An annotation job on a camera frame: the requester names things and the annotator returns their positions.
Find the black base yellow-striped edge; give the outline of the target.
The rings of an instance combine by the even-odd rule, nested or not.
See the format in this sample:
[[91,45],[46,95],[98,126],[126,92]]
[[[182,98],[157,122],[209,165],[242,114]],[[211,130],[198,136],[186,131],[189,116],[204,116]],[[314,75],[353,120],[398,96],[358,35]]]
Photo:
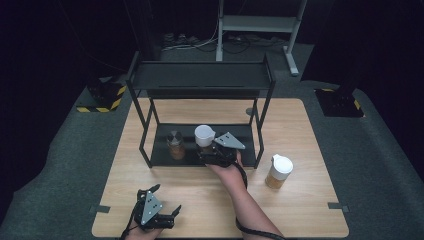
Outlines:
[[316,89],[315,95],[323,114],[327,117],[361,118],[364,116],[359,102],[352,94],[341,96],[335,89],[324,88]]
[[122,83],[104,82],[87,86],[76,101],[76,110],[82,113],[115,111],[126,90]]

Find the person's right hand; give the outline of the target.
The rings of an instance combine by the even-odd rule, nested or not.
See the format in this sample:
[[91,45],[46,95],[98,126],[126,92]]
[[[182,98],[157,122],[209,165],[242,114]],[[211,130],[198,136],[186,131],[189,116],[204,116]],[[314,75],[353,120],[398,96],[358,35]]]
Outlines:
[[237,160],[235,164],[228,167],[207,164],[207,167],[218,176],[223,186],[230,193],[246,190],[246,185],[241,173],[242,163],[240,152],[237,153]]

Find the white cup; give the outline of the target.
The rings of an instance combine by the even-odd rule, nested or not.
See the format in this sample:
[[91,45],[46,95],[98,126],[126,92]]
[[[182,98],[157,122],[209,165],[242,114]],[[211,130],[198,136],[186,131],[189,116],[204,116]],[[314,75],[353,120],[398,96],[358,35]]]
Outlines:
[[212,152],[212,142],[215,138],[215,131],[209,125],[197,126],[194,130],[194,135],[196,145],[202,152]]

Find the grey metal stand frame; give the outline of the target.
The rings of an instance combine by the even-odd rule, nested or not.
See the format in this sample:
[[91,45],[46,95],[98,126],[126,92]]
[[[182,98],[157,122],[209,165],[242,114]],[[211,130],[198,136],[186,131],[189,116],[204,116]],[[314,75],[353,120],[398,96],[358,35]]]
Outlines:
[[295,63],[292,50],[302,23],[307,2],[308,0],[301,0],[297,15],[295,17],[274,17],[225,15],[224,0],[219,0],[218,37],[215,60],[223,60],[223,34],[225,31],[289,33],[290,39],[288,45],[283,47],[283,53],[291,75],[298,76],[299,70]]

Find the white-lidded jar orange contents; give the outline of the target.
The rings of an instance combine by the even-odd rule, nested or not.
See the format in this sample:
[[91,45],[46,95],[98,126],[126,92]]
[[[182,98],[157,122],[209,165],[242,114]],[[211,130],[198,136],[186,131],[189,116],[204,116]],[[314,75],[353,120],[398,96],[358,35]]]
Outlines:
[[265,178],[266,185],[271,189],[280,189],[294,169],[293,162],[285,156],[274,154],[271,166]]

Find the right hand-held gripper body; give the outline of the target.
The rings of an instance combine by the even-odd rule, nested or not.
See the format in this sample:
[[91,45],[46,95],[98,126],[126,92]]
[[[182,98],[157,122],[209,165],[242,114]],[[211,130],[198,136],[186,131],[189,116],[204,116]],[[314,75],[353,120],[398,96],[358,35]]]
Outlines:
[[245,149],[245,145],[230,132],[215,138],[212,147],[212,152],[206,152],[205,159],[201,162],[209,165],[218,165],[220,167],[228,167],[235,164],[237,152]]

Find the black metal two-tier rack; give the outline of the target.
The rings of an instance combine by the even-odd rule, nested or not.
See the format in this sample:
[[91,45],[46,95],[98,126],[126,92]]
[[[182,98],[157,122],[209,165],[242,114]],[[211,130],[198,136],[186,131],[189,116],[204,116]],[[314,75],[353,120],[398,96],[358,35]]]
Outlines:
[[181,107],[186,107],[190,100],[197,106],[202,106],[205,100],[231,105],[250,101],[254,113],[248,122],[229,122],[224,118],[228,110],[220,106],[209,112],[212,118],[205,123],[220,134],[230,132],[245,145],[245,164],[252,168],[259,166],[264,152],[262,126],[276,84],[267,59],[259,62],[162,62],[142,61],[135,54],[126,84],[143,127],[139,151],[148,167],[178,164],[165,146],[165,138],[173,130],[182,134],[186,149],[180,164],[201,164],[194,140],[195,127],[200,123],[161,121],[155,104],[157,100],[166,106]]

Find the person's left hand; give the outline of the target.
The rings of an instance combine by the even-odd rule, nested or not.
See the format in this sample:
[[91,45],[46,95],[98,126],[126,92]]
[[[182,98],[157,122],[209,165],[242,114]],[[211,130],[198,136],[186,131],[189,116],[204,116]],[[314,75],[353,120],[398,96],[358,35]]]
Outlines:
[[132,220],[128,232],[124,235],[124,240],[155,240],[162,233],[162,229],[144,231]]

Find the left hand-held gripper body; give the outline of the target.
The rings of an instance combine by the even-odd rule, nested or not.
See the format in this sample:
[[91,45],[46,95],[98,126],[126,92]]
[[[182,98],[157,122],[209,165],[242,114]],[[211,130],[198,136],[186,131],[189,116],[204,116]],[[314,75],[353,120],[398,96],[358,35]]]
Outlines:
[[133,220],[142,230],[172,229],[174,227],[176,213],[170,215],[161,214],[163,204],[159,201],[152,190],[139,190],[137,201],[133,208]]

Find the dark power strip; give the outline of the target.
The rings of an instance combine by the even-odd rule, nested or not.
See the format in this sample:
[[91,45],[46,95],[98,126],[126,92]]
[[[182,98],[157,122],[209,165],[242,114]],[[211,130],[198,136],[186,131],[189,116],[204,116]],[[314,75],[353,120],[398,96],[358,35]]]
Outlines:
[[187,47],[199,43],[200,40],[195,37],[187,37],[185,34],[175,35],[174,33],[167,33],[163,36],[163,47]]

